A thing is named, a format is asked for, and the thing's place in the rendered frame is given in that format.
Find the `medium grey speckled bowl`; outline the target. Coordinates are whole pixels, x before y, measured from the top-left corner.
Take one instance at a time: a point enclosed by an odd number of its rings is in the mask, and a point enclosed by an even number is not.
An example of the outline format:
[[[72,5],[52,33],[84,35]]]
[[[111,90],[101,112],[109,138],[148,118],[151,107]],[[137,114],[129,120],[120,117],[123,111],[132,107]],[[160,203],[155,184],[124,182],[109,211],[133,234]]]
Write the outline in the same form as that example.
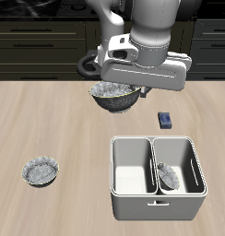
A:
[[[21,171],[22,179],[34,187],[52,183],[59,172],[58,162],[49,156],[40,156],[27,162]]]

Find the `black kitchen countertop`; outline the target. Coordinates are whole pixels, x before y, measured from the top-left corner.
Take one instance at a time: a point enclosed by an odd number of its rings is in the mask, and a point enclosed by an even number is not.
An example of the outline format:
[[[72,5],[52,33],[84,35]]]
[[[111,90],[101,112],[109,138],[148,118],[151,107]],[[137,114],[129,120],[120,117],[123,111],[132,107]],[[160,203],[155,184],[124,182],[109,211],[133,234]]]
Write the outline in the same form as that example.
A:
[[[225,0],[203,0],[198,18],[225,18]],[[0,0],[0,18],[82,17],[95,18],[85,0]]]

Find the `small blue box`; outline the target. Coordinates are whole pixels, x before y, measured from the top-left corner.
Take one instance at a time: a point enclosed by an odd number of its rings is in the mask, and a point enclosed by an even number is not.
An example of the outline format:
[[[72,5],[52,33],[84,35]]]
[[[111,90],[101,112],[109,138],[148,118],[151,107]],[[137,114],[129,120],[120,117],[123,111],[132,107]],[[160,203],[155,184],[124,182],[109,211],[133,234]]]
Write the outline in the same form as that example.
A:
[[[161,129],[171,129],[172,120],[168,112],[159,112],[158,113],[159,123]]]

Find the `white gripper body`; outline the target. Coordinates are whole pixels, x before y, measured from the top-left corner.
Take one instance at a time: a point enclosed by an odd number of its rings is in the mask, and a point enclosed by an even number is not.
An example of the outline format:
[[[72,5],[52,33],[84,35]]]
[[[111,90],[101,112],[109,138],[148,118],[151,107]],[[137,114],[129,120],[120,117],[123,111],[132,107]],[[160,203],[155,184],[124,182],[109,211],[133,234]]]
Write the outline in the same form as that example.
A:
[[[192,58],[185,53],[168,52],[165,61],[155,66],[141,66],[107,56],[101,68],[101,79],[155,89],[181,90],[191,64]]]

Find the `dark kitchen cupboards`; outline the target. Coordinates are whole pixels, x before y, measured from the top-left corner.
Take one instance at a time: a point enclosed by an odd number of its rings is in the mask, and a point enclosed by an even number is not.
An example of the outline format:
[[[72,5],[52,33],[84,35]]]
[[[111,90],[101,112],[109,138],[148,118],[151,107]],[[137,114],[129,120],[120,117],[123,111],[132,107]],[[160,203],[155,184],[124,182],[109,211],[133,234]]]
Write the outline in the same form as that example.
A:
[[[0,80],[79,80],[77,62],[100,44],[96,18],[3,18]],[[169,50],[192,57],[189,80],[225,80],[225,20],[175,22]]]

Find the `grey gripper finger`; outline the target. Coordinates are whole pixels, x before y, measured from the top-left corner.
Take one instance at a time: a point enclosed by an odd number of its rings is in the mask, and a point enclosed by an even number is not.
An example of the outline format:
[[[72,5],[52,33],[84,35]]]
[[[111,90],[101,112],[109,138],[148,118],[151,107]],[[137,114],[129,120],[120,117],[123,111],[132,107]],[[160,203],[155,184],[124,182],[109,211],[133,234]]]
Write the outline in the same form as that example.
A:
[[[146,98],[147,94],[151,91],[151,88],[149,87],[143,87],[140,91],[140,97]]]

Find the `large grey speckled bowl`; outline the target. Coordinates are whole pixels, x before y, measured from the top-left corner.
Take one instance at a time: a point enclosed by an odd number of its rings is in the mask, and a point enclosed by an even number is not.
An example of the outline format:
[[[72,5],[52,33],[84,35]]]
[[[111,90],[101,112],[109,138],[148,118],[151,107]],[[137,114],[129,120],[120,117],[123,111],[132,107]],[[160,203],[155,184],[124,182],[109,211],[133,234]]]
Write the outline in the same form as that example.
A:
[[[137,102],[140,90],[140,86],[101,81],[90,88],[89,94],[102,109],[125,112]]]

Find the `small grey speckled bowl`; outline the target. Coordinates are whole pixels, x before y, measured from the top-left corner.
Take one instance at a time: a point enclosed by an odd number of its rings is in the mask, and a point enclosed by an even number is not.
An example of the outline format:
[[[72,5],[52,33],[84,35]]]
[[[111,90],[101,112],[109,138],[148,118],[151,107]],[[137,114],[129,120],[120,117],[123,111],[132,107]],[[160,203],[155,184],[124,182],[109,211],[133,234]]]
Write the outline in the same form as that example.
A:
[[[160,179],[160,186],[167,191],[178,190],[180,182],[176,172],[171,166],[164,162],[158,164],[158,175]]]

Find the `white two-bin basket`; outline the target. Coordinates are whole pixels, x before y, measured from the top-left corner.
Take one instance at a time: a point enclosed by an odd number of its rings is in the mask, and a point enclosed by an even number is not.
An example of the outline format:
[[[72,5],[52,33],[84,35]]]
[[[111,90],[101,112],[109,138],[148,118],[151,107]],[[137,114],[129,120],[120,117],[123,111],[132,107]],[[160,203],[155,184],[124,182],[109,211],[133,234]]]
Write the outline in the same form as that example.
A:
[[[160,185],[158,165],[172,167],[177,189]],[[110,189],[118,220],[191,220],[207,184],[187,136],[116,136],[111,140]]]

